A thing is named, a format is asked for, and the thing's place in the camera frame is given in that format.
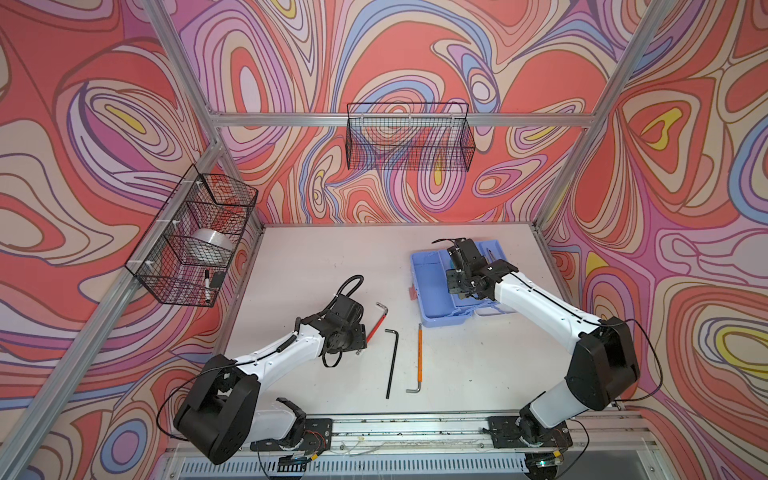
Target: orange handle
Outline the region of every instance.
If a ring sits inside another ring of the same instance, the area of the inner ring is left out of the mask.
[[[419,383],[422,382],[422,326],[419,325]]]

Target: wire basket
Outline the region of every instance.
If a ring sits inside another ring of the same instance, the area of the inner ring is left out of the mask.
[[[213,306],[257,196],[232,177],[198,172],[140,266],[126,267],[160,303]]]
[[[359,102],[346,106],[350,170],[469,171],[475,138],[465,102]]]

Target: white tabletop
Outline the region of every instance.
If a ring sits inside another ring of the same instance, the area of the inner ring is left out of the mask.
[[[570,356],[519,313],[460,326],[424,328],[422,391],[416,387],[419,304],[410,300],[410,254],[437,250],[435,239],[496,239],[509,262],[559,296],[527,224],[397,227],[271,227],[237,315],[226,356],[250,353],[289,333],[297,316],[321,310],[341,283],[360,273],[353,299],[365,307],[366,330],[389,315],[361,355],[346,353],[334,369],[318,359],[294,369],[262,399],[286,397],[308,414],[466,412],[520,409],[558,383]],[[399,331],[392,394],[385,399],[394,335]],[[336,356],[329,358],[335,361]]]

